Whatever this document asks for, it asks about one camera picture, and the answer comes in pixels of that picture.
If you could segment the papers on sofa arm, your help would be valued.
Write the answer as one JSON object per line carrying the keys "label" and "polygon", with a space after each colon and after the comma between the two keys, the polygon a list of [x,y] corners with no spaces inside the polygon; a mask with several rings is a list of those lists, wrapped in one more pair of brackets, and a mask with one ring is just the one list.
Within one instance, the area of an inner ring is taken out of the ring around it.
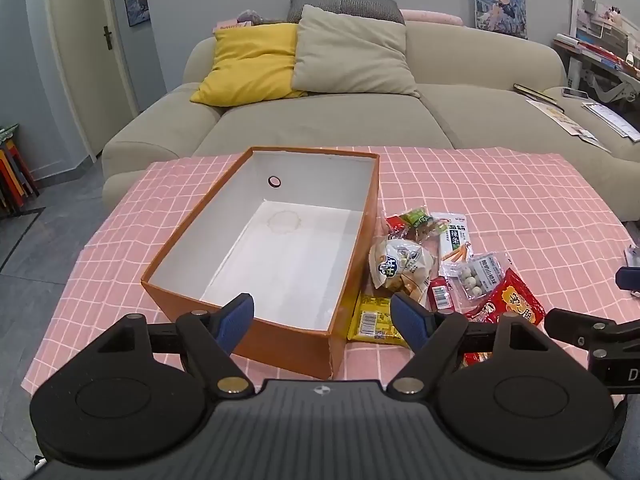
{"label": "papers on sofa arm", "polygon": [[640,141],[640,132],[634,128],[630,122],[627,122],[625,118],[616,114],[608,107],[595,102],[585,102],[582,104],[582,107],[589,110],[593,115],[596,115],[597,118],[606,122],[622,138],[629,139],[634,143],[638,143]]}

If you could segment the smartphone on sofa arm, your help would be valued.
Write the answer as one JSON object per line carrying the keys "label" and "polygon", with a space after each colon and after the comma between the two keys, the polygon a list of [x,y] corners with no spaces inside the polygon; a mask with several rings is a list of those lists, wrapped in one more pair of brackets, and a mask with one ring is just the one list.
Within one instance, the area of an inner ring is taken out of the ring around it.
{"label": "smartphone on sofa arm", "polygon": [[562,96],[564,96],[564,98],[567,98],[567,99],[580,99],[580,100],[589,99],[587,92],[578,90],[578,89],[568,88],[568,87],[562,88],[561,94]]}

